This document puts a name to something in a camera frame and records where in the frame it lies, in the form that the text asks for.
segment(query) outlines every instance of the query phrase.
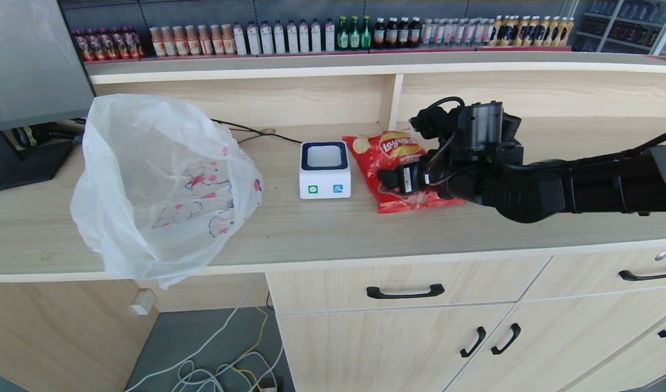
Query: lay's logo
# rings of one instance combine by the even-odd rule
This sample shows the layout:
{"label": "lay's logo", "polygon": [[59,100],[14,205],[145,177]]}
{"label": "lay's logo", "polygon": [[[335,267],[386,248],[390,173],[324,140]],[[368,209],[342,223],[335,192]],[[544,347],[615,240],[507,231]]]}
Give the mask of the lay's logo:
{"label": "lay's logo", "polygon": [[388,156],[404,156],[420,151],[418,144],[412,137],[403,132],[388,132],[379,139],[381,151]]}

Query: white scanner box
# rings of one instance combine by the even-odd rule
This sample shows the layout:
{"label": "white scanner box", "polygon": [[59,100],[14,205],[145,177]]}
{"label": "white scanner box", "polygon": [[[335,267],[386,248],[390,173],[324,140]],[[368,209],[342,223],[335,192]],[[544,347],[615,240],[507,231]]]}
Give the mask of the white scanner box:
{"label": "white scanner box", "polygon": [[348,147],[343,142],[301,144],[299,196],[302,199],[350,198]]}

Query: cabinet door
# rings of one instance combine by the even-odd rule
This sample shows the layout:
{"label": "cabinet door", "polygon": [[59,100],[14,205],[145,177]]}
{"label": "cabinet door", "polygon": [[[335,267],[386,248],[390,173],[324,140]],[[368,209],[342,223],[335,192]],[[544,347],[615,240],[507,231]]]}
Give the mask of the cabinet door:
{"label": "cabinet door", "polygon": [[296,390],[440,392],[512,305],[278,315]]}
{"label": "cabinet door", "polygon": [[[666,287],[518,303],[448,391],[556,391],[666,316]],[[520,334],[502,354],[517,323]],[[596,390],[604,390],[605,385]]]}
{"label": "cabinet door", "polygon": [[666,375],[666,318],[643,338],[592,369],[568,392],[619,392],[655,381]]}

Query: white plastic bag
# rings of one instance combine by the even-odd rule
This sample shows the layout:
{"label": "white plastic bag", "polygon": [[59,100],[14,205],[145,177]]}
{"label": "white plastic bag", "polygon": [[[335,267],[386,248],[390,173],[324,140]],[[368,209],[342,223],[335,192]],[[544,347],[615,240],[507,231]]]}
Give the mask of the white plastic bag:
{"label": "white plastic bag", "polygon": [[163,288],[208,265],[261,203],[263,177],[194,105],[169,97],[97,97],[72,218],[105,271]]}

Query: red chip bag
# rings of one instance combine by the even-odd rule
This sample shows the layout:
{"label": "red chip bag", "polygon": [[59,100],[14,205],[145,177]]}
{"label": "red chip bag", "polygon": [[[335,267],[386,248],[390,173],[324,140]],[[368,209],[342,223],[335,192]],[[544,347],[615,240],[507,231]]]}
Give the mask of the red chip bag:
{"label": "red chip bag", "polygon": [[378,170],[392,170],[399,164],[417,161],[425,154],[425,150],[413,139],[413,136],[405,132],[386,131],[372,136],[343,136],[343,141],[353,152],[358,166],[365,175],[367,186],[377,200],[378,213],[430,209],[464,203],[460,199],[442,199],[431,191],[403,195],[383,186],[376,174]]}

